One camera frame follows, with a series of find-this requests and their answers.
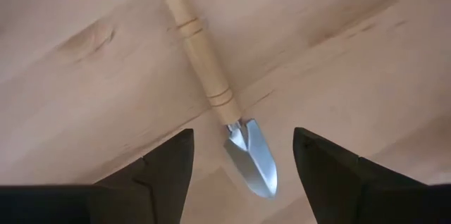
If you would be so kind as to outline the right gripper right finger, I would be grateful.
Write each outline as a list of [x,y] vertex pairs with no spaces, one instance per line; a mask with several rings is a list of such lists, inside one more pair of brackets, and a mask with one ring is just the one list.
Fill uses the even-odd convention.
[[450,185],[426,185],[303,127],[292,149],[318,223],[449,223]]

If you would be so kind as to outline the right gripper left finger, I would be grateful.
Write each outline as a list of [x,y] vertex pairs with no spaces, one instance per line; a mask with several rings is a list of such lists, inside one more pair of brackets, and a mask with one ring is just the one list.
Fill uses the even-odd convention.
[[184,129],[91,185],[1,187],[2,223],[179,223],[194,163]]

